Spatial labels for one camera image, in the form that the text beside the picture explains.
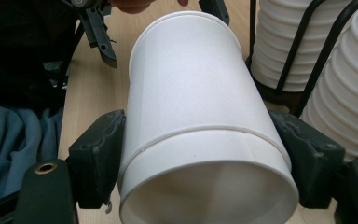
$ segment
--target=hand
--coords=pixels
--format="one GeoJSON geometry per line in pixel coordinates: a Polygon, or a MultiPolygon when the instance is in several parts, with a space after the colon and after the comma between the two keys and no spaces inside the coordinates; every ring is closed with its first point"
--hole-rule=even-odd
{"type": "MultiPolygon", "coordinates": [[[[109,3],[121,11],[130,14],[139,13],[147,9],[155,0],[109,0],[109,3]]],[[[188,0],[177,0],[182,7],[187,6],[188,0]]]]}

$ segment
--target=wooden table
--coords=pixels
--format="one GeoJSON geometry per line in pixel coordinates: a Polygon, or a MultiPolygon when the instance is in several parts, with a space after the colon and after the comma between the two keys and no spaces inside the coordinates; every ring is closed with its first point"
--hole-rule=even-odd
{"type": "MultiPolygon", "coordinates": [[[[241,42],[243,58],[249,54],[249,1],[226,1],[230,15],[230,28],[241,42]]],[[[198,1],[190,0],[188,7],[180,7],[175,0],[159,0],[146,11],[129,15],[114,8],[105,18],[108,34],[117,55],[117,69],[108,67],[97,49],[91,49],[84,35],[71,62],[66,96],[59,158],[68,157],[68,148],[102,114],[125,109],[129,91],[129,59],[132,47],[148,24],[168,13],[179,10],[198,10],[198,1]]],[[[111,196],[113,211],[79,209],[80,223],[121,223],[118,215],[119,195],[117,188],[111,196]]],[[[298,207],[287,223],[334,223],[329,210],[309,210],[298,207]]]]}

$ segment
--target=blue fabric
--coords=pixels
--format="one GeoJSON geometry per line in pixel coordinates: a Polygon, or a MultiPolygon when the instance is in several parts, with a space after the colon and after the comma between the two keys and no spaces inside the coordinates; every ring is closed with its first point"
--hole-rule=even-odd
{"type": "Polygon", "coordinates": [[[62,108],[35,112],[0,106],[0,198],[21,188],[25,171],[57,158],[62,108]]]}

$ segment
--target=white paper cup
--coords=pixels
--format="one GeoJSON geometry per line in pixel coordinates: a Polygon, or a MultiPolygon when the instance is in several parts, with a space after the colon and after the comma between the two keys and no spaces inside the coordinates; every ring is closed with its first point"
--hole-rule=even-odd
{"type": "Polygon", "coordinates": [[[187,11],[153,22],[130,59],[118,187],[124,223],[283,223],[290,159],[230,29],[187,11]]]}
{"type": "MultiPolygon", "coordinates": [[[[252,56],[252,63],[257,64],[251,68],[254,78],[261,84],[272,89],[277,87],[298,26],[310,2],[311,0],[260,1],[252,56]]],[[[332,24],[349,2],[350,0],[326,1],[314,11],[283,86],[284,91],[299,92],[305,89],[332,24]]]]}
{"type": "Polygon", "coordinates": [[[358,157],[358,11],[321,73],[304,108],[303,120],[358,157]]]}

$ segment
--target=stacked paper cups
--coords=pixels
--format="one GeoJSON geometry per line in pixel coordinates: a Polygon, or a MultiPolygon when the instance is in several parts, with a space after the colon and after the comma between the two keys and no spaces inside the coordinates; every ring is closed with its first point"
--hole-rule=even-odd
{"type": "MultiPolygon", "coordinates": [[[[277,87],[301,18],[311,0],[260,0],[251,70],[255,79],[277,87]]],[[[335,19],[350,0],[323,2],[313,13],[283,87],[303,91],[335,19]]]]}
{"type": "Polygon", "coordinates": [[[332,52],[302,119],[358,157],[358,12],[332,52]]]}

